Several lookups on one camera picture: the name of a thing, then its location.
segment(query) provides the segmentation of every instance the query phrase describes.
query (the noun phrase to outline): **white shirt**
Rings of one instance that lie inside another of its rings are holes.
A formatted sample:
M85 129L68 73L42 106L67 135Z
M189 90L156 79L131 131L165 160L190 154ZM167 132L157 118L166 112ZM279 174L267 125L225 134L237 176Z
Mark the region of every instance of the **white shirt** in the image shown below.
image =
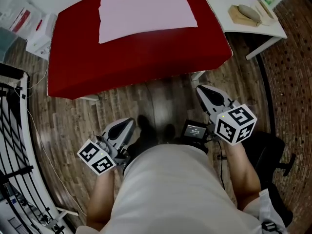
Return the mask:
M260 208L258 198L239 211L203 151L159 145L126 168L111 220L100 233L261 234L266 232L259 221ZM278 218L276 224L285 228L273 207L271 211L269 215ZM83 226L76 233L98 232Z

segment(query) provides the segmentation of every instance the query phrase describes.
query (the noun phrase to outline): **pink paper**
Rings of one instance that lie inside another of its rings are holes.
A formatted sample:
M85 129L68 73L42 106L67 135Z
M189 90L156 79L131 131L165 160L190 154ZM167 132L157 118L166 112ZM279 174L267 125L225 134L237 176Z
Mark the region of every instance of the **pink paper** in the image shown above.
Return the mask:
M101 0L99 43L164 29L197 27L186 0Z

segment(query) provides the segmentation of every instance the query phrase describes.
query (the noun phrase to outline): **forearm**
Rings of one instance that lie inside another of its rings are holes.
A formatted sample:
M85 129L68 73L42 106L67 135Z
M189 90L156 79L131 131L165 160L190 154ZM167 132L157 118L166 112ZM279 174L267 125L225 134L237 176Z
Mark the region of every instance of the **forearm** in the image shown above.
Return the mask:
M100 231L110 220L114 205L114 171L97 177L87 210L87 226Z
M243 210L258 197L261 191L260 180L241 143L235 146L227 144L225 150L238 209Z

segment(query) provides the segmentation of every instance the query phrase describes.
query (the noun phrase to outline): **black chair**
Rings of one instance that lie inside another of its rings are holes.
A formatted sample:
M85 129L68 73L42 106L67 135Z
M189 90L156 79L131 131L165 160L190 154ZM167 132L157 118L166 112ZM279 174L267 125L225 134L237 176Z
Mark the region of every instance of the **black chair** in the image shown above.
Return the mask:
M261 189L267 188L269 190L272 205L287 227L293 220L293 213L287 210L272 180L276 168L284 169L284 176L288 175L296 155L292 154L288 164L279 163L285 143L274 135L264 132L254 133L250 138L243 141L243 146L249 161L259 176Z

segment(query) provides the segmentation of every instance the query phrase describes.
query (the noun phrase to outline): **table leg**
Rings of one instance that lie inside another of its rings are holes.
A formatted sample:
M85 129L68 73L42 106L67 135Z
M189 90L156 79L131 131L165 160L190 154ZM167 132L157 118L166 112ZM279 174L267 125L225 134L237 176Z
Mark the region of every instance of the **table leg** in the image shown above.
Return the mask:
M197 80L199 77L201 77L206 71L200 71L200 72L196 72L193 73L191 75L191 80Z
M267 49L268 47L272 46L274 43L281 40L279 37L272 37L269 40L267 40L264 44L256 48L254 51L252 51L249 55L246 55L246 59L250 60L251 58L255 57L256 55L260 54L262 51Z
M86 99L86 100L98 101L98 100L99 100L99 97L98 97L98 95L89 95L89 96L80 97L79 99Z

